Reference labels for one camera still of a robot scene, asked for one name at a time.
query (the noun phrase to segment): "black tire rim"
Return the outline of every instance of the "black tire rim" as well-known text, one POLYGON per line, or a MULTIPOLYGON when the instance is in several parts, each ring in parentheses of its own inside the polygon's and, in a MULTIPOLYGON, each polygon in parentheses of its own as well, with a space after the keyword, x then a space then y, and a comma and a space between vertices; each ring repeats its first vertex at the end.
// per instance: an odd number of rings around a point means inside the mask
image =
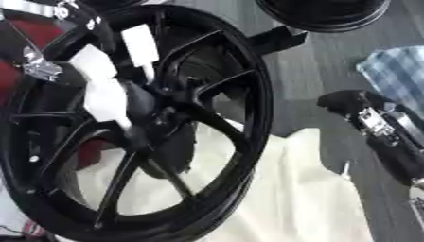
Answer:
MULTIPOLYGON (((6 185, 15 202, 30 218, 63 237, 102 242, 195 240, 219 226, 237 207, 249 187, 257 160, 266 145, 272 123, 273 101, 265 65, 237 29, 211 14, 194 9, 176 6, 134 7, 111 12, 107 19, 115 32, 143 23, 154 29, 163 57, 156 66, 158 79, 153 82, 154 85, 143 84, 143 87, 161 103, 166 100, 166 107, 183 113, 184 122, 187 122, 188 117, 190 122, 202 122, 224 133, 236 148, 232 159, 220 175, 197 194, 191 194, 178 175, 166 165, 156 164, 182 195, 183 202, 153 214, 121 216, 114 209, 119 190, 122 190, 119 187, 125 185, 128 181, 125 178, 131 176, 135 169, 128 167, 136 166, 130 162, 136 159, 128 159, 127 165, 122 165, 122 176, 116 176, 111 185, 119 189, 110 187, 110 196, 100 206, 103 209, 93 211, 69 198, 54 180, 68 158, 78 149, 81 140, 96 137, 123 148, 128 147, 128 140, 116 124, 99 124, 79 105, 70 104, 75 103, 80 90, 71 91, 69 88, 24 77, 17 84, 2 116, 1 165, 6 185), (167 50, 166 33, 170 31, 167 29, 174 26, 192 29, 197 35, 190 42, 178 43, 178 46, 167 50), (169 87, 166 81, 160 81, 175 78, 173 75, 178 73, 175 72, 175 66, 177 70, 183 66, 189 58, 188 54, 195 54, 199 49, 211 45, 220 49, 236 65, 230 73, 225 74, 223 80, 188 85, 183 90, 169 87), (242 99, 245 107, 245 128, 242 132, 228 125, 204 104, 213 96, 233 88, 246 91, 242 95, 245 98, 237 100, 239 103, 242 99), (46 109, 52 102, 55 108, 46 109), (60 136, 53 129, 56 126, 64 126, 68 130, 61 130, 63 136, 60 136), (62 140, 56 144, 58 136, 62 140), (29 162, 34 144, 37 155, 41 157, 41 161, 36 164, 29 162)), ((84 30, 75 29, 52 43, 44 53, 49 59, 66 61, 95 40, 94 36, 84 30)), ((128 54, 125 56, 122 53, 126 52, 122 49, 119 51, 118 47, 112 55, 113 60, 126 62, 128 54)), ((118 64, 117 67, 120 74, 125 72, 125 78, 136 75, 136 71, 128 69, 128 66, 118 64)), ((182 123, 178 122, 175 127, 181 126, 182 123)), ((163 136, 169 138, 172 134, 165 132, 163 136)), ((129 151, 126 157, 139 158, 134 155, 134 150, 129 151)))
POLYGON ((279 2, 275 0, 256 0, 259 6, 275 20, 295 28, 303 29, 311 32, 337 33, 347 32, 358 28, 371 25, 377 21, 390 6, 391 0, 381 0, 379 6, 371 8, 368 11, 357 12, 354 10, 356 5, 363 5, 363 2, 352 4, 345 3, 338 9, 334 7, 334 16, 314 16, 314 9, 309 8, 309 12, 302 9, 302 4, 298 3, 297 11, 293 9, 284 9, 279 6, 279 2))

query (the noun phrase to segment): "wheel spoke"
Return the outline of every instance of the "wheel spoke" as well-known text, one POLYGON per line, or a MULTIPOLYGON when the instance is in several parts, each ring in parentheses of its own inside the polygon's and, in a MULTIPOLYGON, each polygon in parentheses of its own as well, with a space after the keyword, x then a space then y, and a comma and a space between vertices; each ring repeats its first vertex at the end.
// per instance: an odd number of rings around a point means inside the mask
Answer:
POLYGON ((107 223, 112 223, 116 216, 119 198, 136 171, 139 163, 136 161, 138 152, 128 152, 117 168, 100 207, 97 211, 95 228, 100 229, 107 223))
POLYGON ((49 125, 71 126, 83 116, 83 112, 36 112, 14 114, 10 120, 17 122, 49 122, 49 125))
POLYGON ((167 15, 165 12, 159 11, 155 15, 155 24, 154 24, 154 37, 156 38, 156 43, 160 45, 162 37, 164 36, 166 28, 167 15))
POLYGON ((180 105, 180 109, 182 112, 187 113, 193 120, 202 122, 225 134, 235 145, 236 151, 246 152, 249 149, 249 142, 244 133, 236 129, 217 113, 194 103, 180 105))
POLYGON ((172 50, 159 65, 158 74, 159 78, 162 78, 167 71, 167 68, 172 66, 175 61, 179 61, 180 59, 186 59, 187 55, 190 53, 194 53, 195 51, 201 49, 204 46, 210 46, 217 41, 223 39, 224 35, 222 31, 214 31, 211 33, 207 33, 197 38, 194 41, 186 43, 176 49, 172 50))
POLYGON ((54 176, 78 150, 82 143, 91 138, 101 137, 105 133, 109 133, 109 130, 91 119, 78 125, 72 133, 58 145, 50 159, 37 171, 31 184, 33 186, 32 188, 37 189, 43 181, 53 181, 54 176))
POLYGON ((151 166, 155 167, 157 170, 162 172, 164 177, 171 182, 171 184, 175 187, 175 189, 178 191, 178 193, 181 195, 183 199, 190 199, 194 196, 191 189, 180 178, 180 176, 173 170, 172 166, 168 164, 156 162, 153 159, 149 159, 149 163, 151 166))
POLYGON ((228 87, 234 85, 245 85, 246 80, 249 81, 249 78, 254 74, 255 70, 249 70, 230 78, 226 78, 222 81, 209 84, 199 91, 198 97, 200 100, 210 100, 214 96, 226 91, 228 87))

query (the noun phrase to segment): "bolt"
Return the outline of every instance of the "bolt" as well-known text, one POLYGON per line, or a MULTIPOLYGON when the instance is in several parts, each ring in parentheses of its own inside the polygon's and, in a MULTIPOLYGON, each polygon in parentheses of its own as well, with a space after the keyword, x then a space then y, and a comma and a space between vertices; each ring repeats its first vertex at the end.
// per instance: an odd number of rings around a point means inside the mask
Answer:
POLYGON ((28 189, 26 191, 26 193, 29 194, 29 195, 33 195, 33 194, 35 194, 35 189, 28 189))
POLYGON ((345 117, 344 117, 344 120, 345 121, 347 121, 347 122, 350 122, 350 119, 352 118, 352 114, 347 114, 345 117))
POLYGON ((39 157, 39 156, 37 156, 37 155, 33 155, 33 156, 31 156, 31 157, 29 158, 29 161, 30 161, 31 163, 36 163, 36 162, 40 161, 40 157, 39 157))
POLYGON ((94 20, 90 20, 88 23, 87 23, 87 28, 88 28, 88 30, 90 30, 90 31, 92 31, 93 29, 95 29, 95 24, 96 24, 96 22, 94 21, 94 20))
POLYGON ((101 227, 103 227, 103 224, 102 223, 99 222, 99 223, 96 223, 95 224, 95 228, 96 229, 101 229, 101 227))
POLYGON ((64 20, 69 16, 69 10, 64 7, 55 8, 55 15, 59 20, 64 20))
POLYGON ((160 118, 156 118, 156 120, 154 121, 154 123, 156 125, 164 125, 164 121, 162 121, 160 118))

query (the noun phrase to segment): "metal clamp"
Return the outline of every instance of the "metal clamp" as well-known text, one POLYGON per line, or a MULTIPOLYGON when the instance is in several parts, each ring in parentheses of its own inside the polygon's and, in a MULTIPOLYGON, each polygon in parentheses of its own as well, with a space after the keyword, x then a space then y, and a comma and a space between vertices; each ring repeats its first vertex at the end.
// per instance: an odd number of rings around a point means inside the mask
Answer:
POLYGON ((24 56, 27 58, 27 63, 23 65, 23 68, 27 75, 47 81, 55 81, 58 75, 62 73, 62 68, 59 65, 47 61, 42 53, 30 47, 24 49, 24 56))

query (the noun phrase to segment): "metal bracket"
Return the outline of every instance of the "metal bracket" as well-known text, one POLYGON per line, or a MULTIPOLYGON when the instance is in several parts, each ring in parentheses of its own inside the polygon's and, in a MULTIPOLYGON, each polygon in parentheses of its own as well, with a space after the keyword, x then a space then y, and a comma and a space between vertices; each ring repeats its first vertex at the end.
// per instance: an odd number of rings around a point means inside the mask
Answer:
POLYGON ((307 31, 293 31, 287 26, 280 26, 252 36, 249 41, 257 54, 265 56, 302 45, 308 35, 307 31))
POLYGON ((55 81, 58 75, 62 73, 62 68, 47 61, 41 52, 26 47, 23 54, 27 58, 27 63, 23 65, 24 72, 32 77, 55 81))

